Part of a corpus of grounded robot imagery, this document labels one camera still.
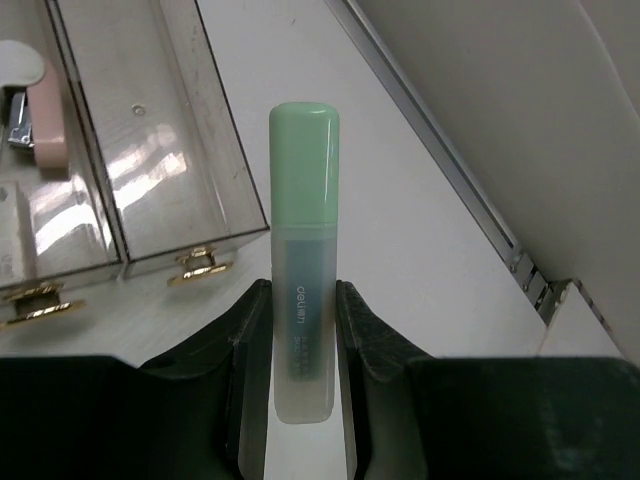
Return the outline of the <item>green highlighter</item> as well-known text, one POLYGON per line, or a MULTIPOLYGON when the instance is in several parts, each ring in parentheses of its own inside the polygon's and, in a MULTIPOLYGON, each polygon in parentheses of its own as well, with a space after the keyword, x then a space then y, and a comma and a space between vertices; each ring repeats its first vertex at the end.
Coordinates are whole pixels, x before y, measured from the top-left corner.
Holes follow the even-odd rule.
POLYGON ((274 405, 285 424, 334 406, 340 117, 317 102, 269 114, 274 405))

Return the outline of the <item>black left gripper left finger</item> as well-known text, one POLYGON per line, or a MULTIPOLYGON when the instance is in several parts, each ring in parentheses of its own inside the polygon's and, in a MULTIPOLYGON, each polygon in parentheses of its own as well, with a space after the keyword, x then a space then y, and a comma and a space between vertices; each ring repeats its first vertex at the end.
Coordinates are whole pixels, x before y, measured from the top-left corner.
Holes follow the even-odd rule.
POLYGON ((261 479, 272 362, 272 285, 141 366, 160 381, 142 479, 261 479))

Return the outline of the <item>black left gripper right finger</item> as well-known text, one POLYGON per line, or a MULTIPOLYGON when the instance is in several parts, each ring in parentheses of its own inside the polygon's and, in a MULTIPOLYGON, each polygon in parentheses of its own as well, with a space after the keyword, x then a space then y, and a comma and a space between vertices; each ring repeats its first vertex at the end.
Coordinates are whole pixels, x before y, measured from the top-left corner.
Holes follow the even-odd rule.
POLYGON ((347 477, 426 479, 406 372, 425 352, 378 317, 347 281, 336 286, 336 339, 347 477))

